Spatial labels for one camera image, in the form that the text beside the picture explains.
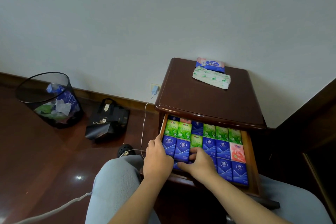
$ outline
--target gray sweatpants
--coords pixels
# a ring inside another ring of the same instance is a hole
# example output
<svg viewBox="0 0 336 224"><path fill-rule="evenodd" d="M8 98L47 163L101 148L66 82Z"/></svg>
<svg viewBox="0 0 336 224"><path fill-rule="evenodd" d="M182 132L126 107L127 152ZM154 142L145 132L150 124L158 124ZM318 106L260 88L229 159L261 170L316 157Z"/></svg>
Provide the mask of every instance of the gray sweatpants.
<svg viewBox="0 0 336 224"><path fill-rule="evenodd" d="M108 161L97 174L86 214L86 224L107 224L140 184L140 155ZM309 191L260 175L265 194L280 203L274 213L294 224L332 224L321 201ZM154 210L150 224L160 223Z"/></svg>

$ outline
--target power outlet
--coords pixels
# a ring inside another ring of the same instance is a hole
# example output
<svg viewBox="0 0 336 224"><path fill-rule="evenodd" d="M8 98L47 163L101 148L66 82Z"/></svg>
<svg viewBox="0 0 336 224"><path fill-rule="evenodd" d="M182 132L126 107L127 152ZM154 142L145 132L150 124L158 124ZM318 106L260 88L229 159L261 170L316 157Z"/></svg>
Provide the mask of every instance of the power outlet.
<svg viewBox="0 0 336 224"><path fill-rule="evenodd" d="M161 89L161 85L160 84L153 84L153 83L151 83L150 84L150 92L151 93L152 93L152 90L153 90L154 86L158 86L159 87L159 91L160 91L160 89Z"/></svg>

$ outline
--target person's left hand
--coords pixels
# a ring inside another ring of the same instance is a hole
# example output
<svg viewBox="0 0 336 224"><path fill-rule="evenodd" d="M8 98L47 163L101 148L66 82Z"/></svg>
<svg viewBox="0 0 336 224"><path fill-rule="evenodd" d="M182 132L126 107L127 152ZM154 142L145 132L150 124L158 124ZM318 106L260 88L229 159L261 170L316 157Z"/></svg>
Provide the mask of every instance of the person's left hand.
<svg viewBox="0 0 336 224"><path fill-rule="evenodd" d="M163 183L167 180L173 170L174 160L171 156L166 155L162 146L161 135L148 142L146 157L143 162L145 179L156 179Z"/></svg>

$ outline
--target drawer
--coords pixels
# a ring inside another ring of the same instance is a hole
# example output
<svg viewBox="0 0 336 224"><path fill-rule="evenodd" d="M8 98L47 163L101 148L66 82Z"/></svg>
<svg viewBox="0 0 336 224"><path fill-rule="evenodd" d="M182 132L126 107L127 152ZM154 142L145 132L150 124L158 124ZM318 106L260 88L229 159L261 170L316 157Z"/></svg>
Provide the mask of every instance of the drawer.
<svg viewBox="0 0 336 224"><path fill-rule="evenodd" d="M164 129L166 127L167 118L168 118L168 115L165 114L161 129L160 129L160 135L162 137L163 137ZM232 184L234 184L237 188L239 188L241 191L245 192L246 194L260 197L261 196L260 179L259 179L257 164L254 158L251 138L250 138L250 135L246 131L242 131L242 130L241 130L241 138L242 138L243 146L244 146L249 186L246 187L246 186L242 186L242 185L235 184L235 183L232 183ZM179 171L175 169L173 169L168 180L171 182L176 182L176 183L181 183L181 184L196 186L196 187L199 185L199 183L190 174L184 171Z"/></svg>

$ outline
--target black mesh trash can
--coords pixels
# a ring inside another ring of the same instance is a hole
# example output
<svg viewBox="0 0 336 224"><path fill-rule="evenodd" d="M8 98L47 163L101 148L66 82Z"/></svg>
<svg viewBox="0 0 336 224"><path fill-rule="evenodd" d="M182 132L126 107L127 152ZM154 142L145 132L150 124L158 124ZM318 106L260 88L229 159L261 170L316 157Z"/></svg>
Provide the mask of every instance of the black mesh trash can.
<svg viewBox="0 0 336 224"><path fill-rule="evenodd" d="M64 73L37 74L21 83L16 98L55 128L68 128L83 117L83 110Z"/></svg>

